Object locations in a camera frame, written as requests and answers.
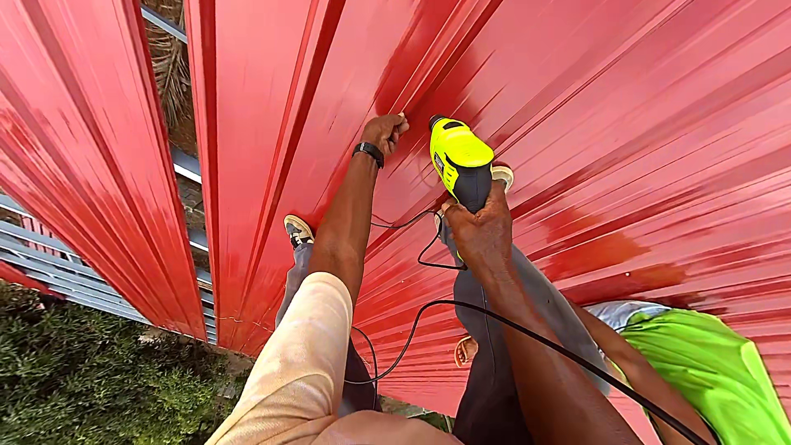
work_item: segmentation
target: wristwatch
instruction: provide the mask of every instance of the wristwatch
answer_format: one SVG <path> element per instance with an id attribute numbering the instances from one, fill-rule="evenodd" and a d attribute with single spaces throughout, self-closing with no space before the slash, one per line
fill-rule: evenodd
<path id="1" fill-rule="evenodd" d="M 361 151 L 370 154 L 371 157 L 376 160 L 377 167 L 380 169 L 384 167 L 384 155 L 382 154 L 381 150 L 379 150 L 378 146 L 375 146 L 372 143 L 359 143 L 354 146 L 354 150 L 352 150 L 351 155 L 354 156 Z"/>

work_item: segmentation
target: palm frond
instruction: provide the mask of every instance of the palm frond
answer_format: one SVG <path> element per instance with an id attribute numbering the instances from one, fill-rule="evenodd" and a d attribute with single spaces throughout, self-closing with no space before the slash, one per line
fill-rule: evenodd
<path id="1" fill-rule="evenodd" d="M 184 28 L 184 5 L 179 0 L 147 0 L 162 16 Z M 187 46 L 157 26 L 146 22 L 154 78 L 169 129 L 175 128 L 190 109 L 190 69 Z"/>

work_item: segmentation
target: person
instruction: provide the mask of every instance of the person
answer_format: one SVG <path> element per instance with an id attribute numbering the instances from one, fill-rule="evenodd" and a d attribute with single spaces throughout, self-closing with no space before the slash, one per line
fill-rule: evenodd
<path id="1" fill-rule="evenodd" d="M 365 125 L 361 143 L 388 156 L 408 128 L 403 114 L 379 116 Z M 207 443 L 639 443 L 602 394 L 602 382 L 467 308 L 456 314 L 484 346 L 471 365 L 453 435 L 381 413 L 373 384 L 344 384 L 369 378 L 349 335 L 370 231 L 376 158 L 370 147 L 355 150 L 315 237 L 297 216 L 286 217 L 294 268 L 277 328 L 237 406 Z M 566 300 L 513 247 L 503 181 L 492 182 L 476 215 L 459 204 L 443 209 L 442 240 L 468 266 L 456 278 L 454 299 L 490 308 L 604 365 Z"/>
<path id="2" fill-rule="evenodd" d="M 791 443 L 757 347 L 719 318 L 632 300 L 573 308 L 632 388 L 707 442 Z M 665 445 L 689 443 L 649 418 Z"/>

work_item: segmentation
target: hand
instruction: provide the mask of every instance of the hand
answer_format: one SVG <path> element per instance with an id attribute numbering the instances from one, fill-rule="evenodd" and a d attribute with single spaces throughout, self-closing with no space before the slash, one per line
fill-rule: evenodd
<path id="1" fill-rule="evenodd" d="M 486 204 L 475 215 L 459 203 L 444 203 L 442 210 L 459 255 L 479 281 L 508 273 L 512 219 L 502 181 L 492 181 Z"/>
<path id="2" fill-rule="evenodd" d="M 388 156 L 396 152 L 396 144 L 406 130 L 409 130 L 409 123 L 403 112 L 374 117 L 362 129 L 360 142 L 372 143 Z"/>

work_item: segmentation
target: yellow drill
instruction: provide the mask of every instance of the yellow drill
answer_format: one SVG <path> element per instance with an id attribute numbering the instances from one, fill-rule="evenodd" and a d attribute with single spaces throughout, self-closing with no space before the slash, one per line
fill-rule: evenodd
<path id="1" fill-rule="evenodd" d="M 483 208 L 491 190 L 494 152 L 460 120 L 437 114 L 429 125 L 434 169 L 450 194 L 476 213 Z"/>

